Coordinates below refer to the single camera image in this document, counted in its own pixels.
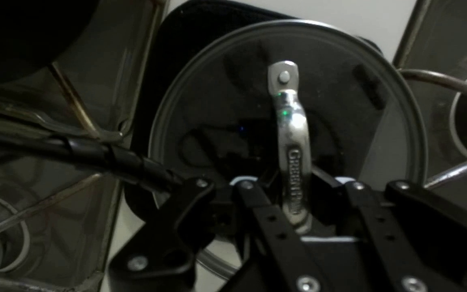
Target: black wire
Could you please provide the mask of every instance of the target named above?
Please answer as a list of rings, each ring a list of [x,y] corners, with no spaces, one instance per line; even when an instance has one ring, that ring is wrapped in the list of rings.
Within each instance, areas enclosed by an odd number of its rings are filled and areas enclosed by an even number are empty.
[[[0,153],[9,155],[0,156],[2,163],[14,160],[12,156],[33,156],[82,169],[113,173],[122,181],[153,192],[171,192],[182,182],[174,173],[137,153],[85,138],[51,137],[48,142],[38,142],[0,134]]]

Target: metal rod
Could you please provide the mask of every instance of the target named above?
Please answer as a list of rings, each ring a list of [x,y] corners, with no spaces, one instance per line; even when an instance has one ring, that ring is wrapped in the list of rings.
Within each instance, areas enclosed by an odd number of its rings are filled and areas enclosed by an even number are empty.
[[[419,70],[419,69],[400,69],[400,74],[408,80],[432,83],[432,85],[438,85],[438,87],[467,95],[467,82],[463,82],[460,78],[455,78],[440,72]]]
[[[467,82],[463,82],[460,78],[455,78],[440,72],[419,70],[419,69],[400,69],[400,74],[408,80],[432,83],[432,85],[438,85],[448,90],[460,91],[461,95],[467,95]],[[425,182],[425,189],[437,189],[445,184],[460,181],[463,177],[467,177],[467,161],[442,174],[430,177]]]
[[[467,161],[463,164],[458,164],[458,166],[455,166],[455,168],[451,168],[451,169],[448,169],[438,176],[430,177],[425,182],[425,189],[437,189],[437,187],[442,187],[445,184],[460,181],[463,177],[467,177]]]
[[[83,104],[83,100],[75,90],[75,87],[72,85],[70,78],[56,64],[51,64],[49,70],[53,77],[56,78],[56,82],[59,83],[75,117],[78,119],[78,122],[88,132],[91,138],[100,140],[100,142],[121,142],[125,137],[124,132],[103,130],[88,114]]]
[[[7,229],[14,228],[15,224],[22,223],[27,218],[31,218],[54,205],[59,205],[61,202],[80,194],[83,189],[87,189],[88,186],[95,184],[96,181],[100,181],[103,177],[103,174],[93,174],[80,182],[77,182],[75,186],[70,186],[69,189],[64,189],[44,200],[41,200],[38,205],[23,210],[22,213],[17,213],[10,218],[7,218],[6,221],[0,223],[0,234],[6,233]]]

